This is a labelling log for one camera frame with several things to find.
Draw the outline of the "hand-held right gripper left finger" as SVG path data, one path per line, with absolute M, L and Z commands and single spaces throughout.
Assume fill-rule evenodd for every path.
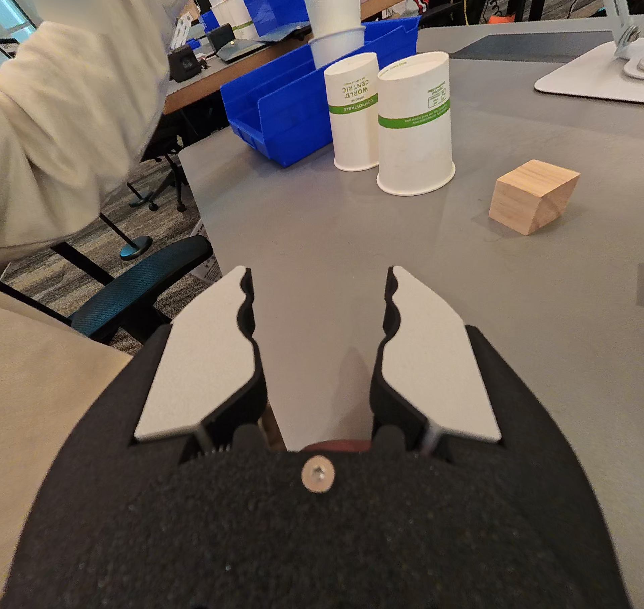
M 177 315 L 134 430 L 138 443 L 189 436 L 209 454 L 258 423 L 267 384 L 253 302 L 251 269 L 238 266 Z

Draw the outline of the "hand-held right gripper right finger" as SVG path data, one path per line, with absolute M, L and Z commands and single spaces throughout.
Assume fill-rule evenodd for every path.
M 384 301 L 370 382 L 372 438 L 394 426 L 408 451 L 424 454 L 445 436 L 498 444 L 502 433 L 461 317 L 401 266 L 388 269 Z

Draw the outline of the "person's beige hoodie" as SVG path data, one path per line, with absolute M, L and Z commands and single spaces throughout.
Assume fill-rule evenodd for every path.
M 131 356 L 1 294 L 1 588 L 69 434 Z

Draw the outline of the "wooden cube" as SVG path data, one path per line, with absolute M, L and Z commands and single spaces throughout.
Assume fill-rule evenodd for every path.
M 489 217 L 521 235 L 531 235 L 564 214 L 580 175 L 530 160 L 497 179 Z

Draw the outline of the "black stanchion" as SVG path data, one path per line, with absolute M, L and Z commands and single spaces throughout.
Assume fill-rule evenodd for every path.
M 126 235 L 117 225 L 115 225 L 104 213 L 99 213 L 99 218 L 120 238 L 125 241 L 124 247 L 120 251 L 120 259 L 122 261 L 132 261 L 144 253 L 146 253 L 153 244 L 153 239 L 150 236 L 138 236 L 130 238 Z

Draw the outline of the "black device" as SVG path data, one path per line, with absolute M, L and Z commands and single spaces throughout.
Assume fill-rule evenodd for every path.
M 172 49 L 168 53 L 169 77 L 177 83 L 185 82 L 202 71 L 202 65 L 188 44 Z
M 258 46 L 252 40 L 237 38 L 229 24 L 208 31 L 205 36 L 214 55 L 226 64 L 249 55 Z

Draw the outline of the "wooden desk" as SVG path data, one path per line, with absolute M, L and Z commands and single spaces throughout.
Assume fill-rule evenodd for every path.
M 191 79 L 177 83 L 170 82 L 163 113 L 172 114 L 221 89 L 224 84 L 235 80 L 307 43 L 310 33 L 296 33 L 285 40 L 274 43 L 232 63 L 224 63 L 213 56 L 207 59 L 207 67 Z

